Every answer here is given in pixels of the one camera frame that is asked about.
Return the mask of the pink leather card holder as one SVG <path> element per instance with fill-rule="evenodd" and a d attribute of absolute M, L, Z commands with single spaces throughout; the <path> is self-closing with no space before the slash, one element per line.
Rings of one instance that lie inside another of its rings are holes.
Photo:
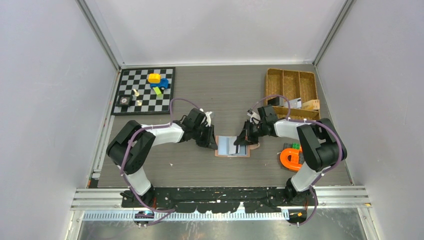
<path fill-rule="evenodd" d="M 215 137 L 218 149 L 215 150 L 216 157 L 225 157 L 225 158 L 249 158 L 251 156 L 251 150 L 255 150 L 260 147 L 260 144 L 257 145 L 240 145 L 242 153 L 239 155 L 229 155 L 228 148 L 229 145 L 234 143 L 236 136 L 222 136 L 218 135 Z"/>

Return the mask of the grey striped credit card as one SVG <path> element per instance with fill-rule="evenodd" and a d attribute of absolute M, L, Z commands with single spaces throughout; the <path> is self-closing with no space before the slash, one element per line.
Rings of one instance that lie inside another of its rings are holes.
<path fill-rule="evenodd" d="M 229 146 L 228 146 L 228 154 L 230 155 L 230 156 L 236 156 L 236 155 L 239 155 L 239 154 L 241 154 L 243 151 L 242 151 L 242 149 L 241 149 L 241 146 L 240 145 L 233 145 L 233 144 L 230 144 Z"/>

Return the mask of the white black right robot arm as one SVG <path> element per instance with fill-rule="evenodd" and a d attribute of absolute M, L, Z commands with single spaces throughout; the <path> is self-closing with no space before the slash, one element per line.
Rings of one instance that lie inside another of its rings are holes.
<path fill-rule="evenodd" d="M 347 157 L 347 149 L 328 118 L 300 120 L 278 118 L 272 105 L 257 109 L 258 117 L 246 120 L 235 146 L 251 146 L 260 137 L 272 136 L 298 140 L 302 148 L 304 163 L 297 173 L 289 178 L 283 198 L 291 205 L 299 205 L 312 187 L 324 174 L 335 168 Z"/>

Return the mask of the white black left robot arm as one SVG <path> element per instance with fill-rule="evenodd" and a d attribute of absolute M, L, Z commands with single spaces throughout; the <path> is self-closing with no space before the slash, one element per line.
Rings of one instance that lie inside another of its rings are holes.
<path fill-rule="evenodd" d="M 180 120 L 163 125 L 139 124 L 130 120 L 108 144 L 107 156 L 119 168 L 133 199 L 148 207 L 154 199 L 153 185 L 147 178 L 144 163 L 152 147 L 194 140 L 202 148 L 217 150 L 211 111 L 193 108 Z"/>

